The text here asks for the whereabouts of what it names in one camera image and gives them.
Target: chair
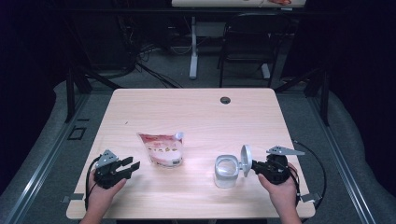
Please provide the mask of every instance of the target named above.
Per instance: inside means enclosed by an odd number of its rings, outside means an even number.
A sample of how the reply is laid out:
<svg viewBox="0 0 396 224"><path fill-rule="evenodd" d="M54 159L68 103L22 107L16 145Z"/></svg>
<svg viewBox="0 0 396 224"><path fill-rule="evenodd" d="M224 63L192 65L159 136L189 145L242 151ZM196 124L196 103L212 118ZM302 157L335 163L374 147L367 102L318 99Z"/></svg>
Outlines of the chair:
<svg viewBox="0 0 396 224"><path fill-rule="evenodd" d="M289 18L281 14L242 13L232 17L224 27L218 62L219 86L222 87L224 62L227 62L258 63L258 69L270 63L270 87L279 47L289 27Z"/></svg>

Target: desk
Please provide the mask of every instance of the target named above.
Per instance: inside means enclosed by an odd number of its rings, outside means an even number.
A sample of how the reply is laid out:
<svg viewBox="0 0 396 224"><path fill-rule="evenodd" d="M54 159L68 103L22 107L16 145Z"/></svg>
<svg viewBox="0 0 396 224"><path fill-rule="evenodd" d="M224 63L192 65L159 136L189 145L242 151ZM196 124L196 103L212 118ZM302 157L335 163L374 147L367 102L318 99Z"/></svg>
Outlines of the desk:
<svg viewBox="0 0 396 224"><path fill-rule="evenodd" d="M226 96L227 105L220 102ZM149 162L137 133L184 132L183 163L166 169ZM293 148L276 95L271 89L136 89L116 90L109 102L75 193L84 193L89 164L107 148L122 160L133 156L140 169L114 198L106 218L259 218L278 217L268 192L253 171L240 172L236 186L214 183L216 157L240 158L250 145L253 160L265 161L273 146ZM302 194L308 193L296 156ZM312 203L299 203L300 217L312 217ZM83 218L84 202L71 201L67 216Z"/></svg>
<svg viewBox="0 0 396 224"><path fill-rule="evenodd" d="M291 4L281 6L279 4L271 3L268 0L172 0L172 7L252 7L252 8L277 8L292 9L294 7L304 7L305 0L291 0ZM196 32L196 28L199 24L195 21L195 17L191 20L191 64L190 64L190 79L197 78L197 66L198 66L198 53L197 53L197 42L196 37L199 35ZM219 34L222 36L224 30L224 24L216 25L219 28ZM262 66L262 74L264 78L270 76L267 64Z"/></svg>

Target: desk leg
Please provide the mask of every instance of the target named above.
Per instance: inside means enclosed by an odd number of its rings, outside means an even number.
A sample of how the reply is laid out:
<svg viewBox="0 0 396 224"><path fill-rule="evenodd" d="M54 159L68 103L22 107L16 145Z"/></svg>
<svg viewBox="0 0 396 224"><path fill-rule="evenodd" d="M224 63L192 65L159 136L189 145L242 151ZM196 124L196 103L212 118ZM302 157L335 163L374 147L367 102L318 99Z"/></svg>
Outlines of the desk leg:
<svg viewBox="0 0 396 224"><path fill-rule="evenodd" d="M198 54L197 54L197 34L195 32L195 17L191 20L191 64L190 64L190 79L197 78Z"/></svg>
<svg viewBox="0 0 396 224"><path fill-rule="evenodd" d="M262 65L262 77L265 79L268 79L268 78L270 78L270 76L271 76L271 73L270 73L270 70L268 69L268 64L264 63Z"/></svg>

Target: dark background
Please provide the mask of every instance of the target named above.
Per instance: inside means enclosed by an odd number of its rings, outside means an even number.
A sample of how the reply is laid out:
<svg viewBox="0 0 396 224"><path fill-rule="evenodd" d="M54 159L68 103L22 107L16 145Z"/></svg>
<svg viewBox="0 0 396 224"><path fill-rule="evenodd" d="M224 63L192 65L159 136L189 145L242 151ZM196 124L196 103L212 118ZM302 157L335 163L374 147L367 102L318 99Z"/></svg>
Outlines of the dark background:
<svg viewBox="0 0 396 224"><path fill-rule="evenodd" d="M170 1L135 3L134 7L170 6ZM4 158L0 162L0 190L3 192L49 118L55 102L53 88L65 80L70 59L93 69L123 69L131 66L133 55L114 17L68 18L71 21L68 24L74 26L67 27L59 17L49 18L39 1L0 4L0 150ZM114 7L109 1L84 1L80 5L90 6ZM344 21L302 19L282 76L303 75L331 59L331 91L341 99L359 127L366 161L378 182L396 196L392 169L396 134L393 110L396 20L392 12L395 3L310 0L306 7L324 12L349 8L349 17ZM145 38L166 48L167 36L161 34L167 34L166 26L169 22L175 24L174 19L146 18L135 22ZM99 35L104 29L107 35Z"/></svg>

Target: metal bracket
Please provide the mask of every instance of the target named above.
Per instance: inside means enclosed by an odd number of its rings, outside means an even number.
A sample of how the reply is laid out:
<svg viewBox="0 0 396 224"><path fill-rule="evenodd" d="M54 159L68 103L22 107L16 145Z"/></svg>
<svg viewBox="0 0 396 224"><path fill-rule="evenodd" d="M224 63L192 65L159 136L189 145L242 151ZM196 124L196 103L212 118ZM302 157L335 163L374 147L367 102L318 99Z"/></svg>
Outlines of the metal bracket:
<svg viewBox="0 0 396 224"><path fill-rule="evenodd" d="M305 152L297 151L297 150L286 148L286 147L280 147L280 146L270 148L269 150L267 150L267 153L270 153L273 155L278 155L278 156L288 156L288 155L303 156L303 155L305 155Z"/></svg>

